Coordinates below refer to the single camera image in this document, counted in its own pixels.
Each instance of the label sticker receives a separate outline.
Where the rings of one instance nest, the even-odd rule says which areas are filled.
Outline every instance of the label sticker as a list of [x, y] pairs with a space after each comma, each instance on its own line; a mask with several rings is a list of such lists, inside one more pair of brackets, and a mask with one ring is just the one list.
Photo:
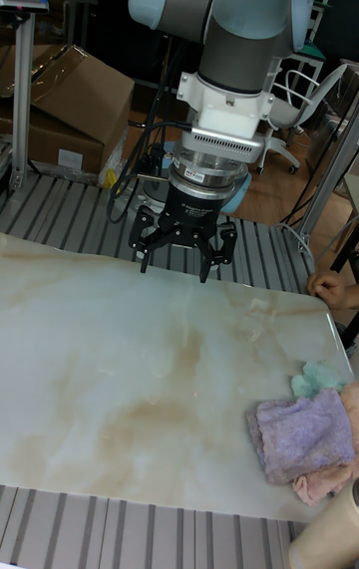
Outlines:
[[58, 164], [60, 166], [72, 168], [73, 170], [81, 170], [82, 160], [83, 156], [79, 152], [71, 152], [70, 150], [59, 148]]
[[188, 177], [188, 179], [192, 179], [192, 181], [197, 181], [198, 183], [204, 182], [204, 175], [201, 172], [196, 172], [195, 170], [189, 170], [189, 168], [185, 169], [184, 177]]

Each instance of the green cloth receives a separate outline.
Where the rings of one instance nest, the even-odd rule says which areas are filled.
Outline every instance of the green cloth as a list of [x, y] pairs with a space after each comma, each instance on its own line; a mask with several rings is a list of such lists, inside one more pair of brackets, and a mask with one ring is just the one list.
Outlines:
[[336, 370], [325, 361], [308, 361], [303, 367], [303, 374], [297, 374], [291, 380], [291, 388], [296, 398], [313, 399], [320, 390], [334, 388], [337, 392], [341, 392], [344, 386], [345, 382]]

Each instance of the white marble surface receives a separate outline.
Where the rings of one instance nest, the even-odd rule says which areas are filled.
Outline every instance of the white marble surface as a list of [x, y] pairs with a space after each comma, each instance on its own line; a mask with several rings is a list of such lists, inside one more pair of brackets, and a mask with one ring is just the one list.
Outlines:
[[0, 235], [0, 483], [306, 520], [244, 413], [308, 360], [351, 371], [318, 299]]

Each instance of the white chair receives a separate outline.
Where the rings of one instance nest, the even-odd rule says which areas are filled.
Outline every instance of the white chair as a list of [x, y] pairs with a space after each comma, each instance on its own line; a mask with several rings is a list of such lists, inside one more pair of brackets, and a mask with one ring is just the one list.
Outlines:
[[[279, 98], [274, 99], [273, 106], [267, 120], [269, 123], [269, 129], [264, 135], [264, 149], [258, 160], [257, 172], [259, 174], [262, 174], [264, 171], [265, 157], [269, 150], [279, 152], [279, 154], [283, 155], [283, 157], [286, 157], [289, 159], [289, 161], [291, 161], [292, 166], [289, 168], [289, 172], [296, 172], [299, 169], [300, 163], [298, 159], [296, 159], [291, 154], [291, 152], [286, 149], [285, 142], [283, 140], [273, 137], [273, 131], [277, 131], [278, 129], [295, 129], [296, 127], [303, 124], [303, 122], [308, 120], [308, 118], [313, 115], [314, 111], [326, 96], [326, 94], [329, 93], [334, 84], [340, 80], [346, 67], [346, 64], [342, 64], [340, 67], [335, 69], [335, 71], [330, 73], [321, 84], [314, 82], [311, 78], [308, 78], [300, 71], [295, 71], [292, 69], [286, 73], [285, 86], [274, 83], [273, 86], [278, 87], [279, 89], [283, 89], [286, 92], [288, 102], [279, 100]], [[315, 85], [316, 89], [309, 96], [309, 98], [305, 98], [296, 91], [291, 91], [289, 88], [289, 75], [291, 73], [305, 78], [306, 80], [309, 80], [310, 83]], [[292, 106], [292, 96], [301, 98], [303, 101], [300, 109], [296, 109]]]

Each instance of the cardboard box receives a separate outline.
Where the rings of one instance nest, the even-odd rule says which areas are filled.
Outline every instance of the cardboard box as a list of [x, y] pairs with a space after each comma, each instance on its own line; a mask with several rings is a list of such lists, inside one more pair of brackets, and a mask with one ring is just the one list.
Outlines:
[[[12, 132], [14, 61], [12, 49], [0, 72], [2, 135]], [[30, 158], [98, 174], [127, 128], [133, 88], [78, 47], [34, 47]]]

